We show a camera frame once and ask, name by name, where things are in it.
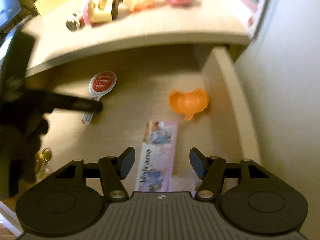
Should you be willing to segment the orange plastic toy in drawer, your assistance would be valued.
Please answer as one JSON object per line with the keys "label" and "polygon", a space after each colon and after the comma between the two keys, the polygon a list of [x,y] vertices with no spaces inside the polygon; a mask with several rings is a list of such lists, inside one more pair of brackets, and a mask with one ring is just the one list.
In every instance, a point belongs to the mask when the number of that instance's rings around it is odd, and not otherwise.
{"label": "orange plastic toy in drawer", "polygon": [[190,121],[195,114],[208,107],[209,96],[202,88],[191,92],[179,92],[174,89],[168,96],[168,104],[174,113],[183,115],[185,121]]}

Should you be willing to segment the round pink toy case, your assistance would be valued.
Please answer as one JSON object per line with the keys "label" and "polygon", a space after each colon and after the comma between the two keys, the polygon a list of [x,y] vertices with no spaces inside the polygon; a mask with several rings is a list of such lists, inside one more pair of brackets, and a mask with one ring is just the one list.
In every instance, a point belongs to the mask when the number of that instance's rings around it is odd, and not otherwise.
{"label": "round pink toy case", "polygon": [[118,17],[119,0],[85,0],[83,19],[85,25],[115,21]]}

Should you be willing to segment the dark monitor screen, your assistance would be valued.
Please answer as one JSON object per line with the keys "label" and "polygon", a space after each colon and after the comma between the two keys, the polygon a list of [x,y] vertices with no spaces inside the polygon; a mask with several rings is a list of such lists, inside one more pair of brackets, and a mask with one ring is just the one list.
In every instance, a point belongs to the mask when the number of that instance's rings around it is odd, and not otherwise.
{"label": "dark monitor screen", "polygon": [[22,8],[19,0],[0,0],[0,20],[1,20],[1,30],[11,21],[15,16],[17,16]]}

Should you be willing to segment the red white paddle-shaped package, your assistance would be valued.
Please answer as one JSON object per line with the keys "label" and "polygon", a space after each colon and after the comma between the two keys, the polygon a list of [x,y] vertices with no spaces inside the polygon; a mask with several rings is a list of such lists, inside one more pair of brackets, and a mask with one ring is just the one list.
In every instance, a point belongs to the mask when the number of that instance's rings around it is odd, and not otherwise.
{"label": "red white paddle-shaped package", "polygon": [[104,71],[92,77],[88,90],[92,100],[99,101],[101,97],[109,93],[116,85],[117,76],[112,71]]}

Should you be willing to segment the pink illustrated package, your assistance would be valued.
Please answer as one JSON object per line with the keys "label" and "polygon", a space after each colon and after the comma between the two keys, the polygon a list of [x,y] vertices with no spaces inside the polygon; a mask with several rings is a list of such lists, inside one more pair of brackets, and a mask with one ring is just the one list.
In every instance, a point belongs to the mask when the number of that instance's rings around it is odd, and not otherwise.
{"label": "pink illustrated package", "polygon": [[173,171],[177,124],[148,121],[139,158],[135,191],[168,192]]}

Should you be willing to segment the small black white figurine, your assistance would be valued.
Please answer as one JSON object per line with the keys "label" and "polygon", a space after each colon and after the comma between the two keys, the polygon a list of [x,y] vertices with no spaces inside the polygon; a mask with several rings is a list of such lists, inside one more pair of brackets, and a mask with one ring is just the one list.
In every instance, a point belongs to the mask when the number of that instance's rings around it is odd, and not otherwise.
{"label": "small black white figurine", "polygon": [[84,25],[83,14],[77,11],[67,17],[66,27],[70,31],[77,31]]}

